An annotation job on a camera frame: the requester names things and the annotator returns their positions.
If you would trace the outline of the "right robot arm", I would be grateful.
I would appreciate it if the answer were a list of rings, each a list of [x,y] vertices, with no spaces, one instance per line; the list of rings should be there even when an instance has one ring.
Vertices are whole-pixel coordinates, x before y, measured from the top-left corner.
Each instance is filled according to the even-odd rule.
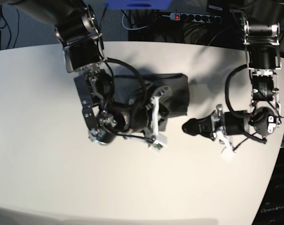
[[[82,104],[82,115],[89,139],[107,145],[117,136],[134,138],[160,150],[167,137],[160,126],[168,111],[161,99],[171,94],[169,86],[149,88],[142,75],[131,65],[104,54],[100,24],[90,5],[82,0],[9,0],[9,5],[53,26],[62,45],[66,70],[76,72],[74,82]],[[105,64],[117,64],[130,70],[140,90],[126,103],[115,100],[115,76]]]

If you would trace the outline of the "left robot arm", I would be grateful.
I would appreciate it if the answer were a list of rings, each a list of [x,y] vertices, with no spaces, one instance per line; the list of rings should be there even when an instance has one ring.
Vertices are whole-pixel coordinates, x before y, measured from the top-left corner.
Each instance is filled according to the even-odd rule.
[[[236,151],[230,137],[243,135],[246,140],[265,144],[267,137],[282,123],[277,71],[281,69],[280,24],[284,20],[284,0],[231,0],[228,9],[236,18],[243,35],[246,63],[232,70],[226,78],[224,94],[228,111],[217,105],[201,119],[190,119],[182,126],[184,133],[218,139],[225,149]],[[230,82],[248,70],[252,86],[251,112],[236,111],[230,102]]]

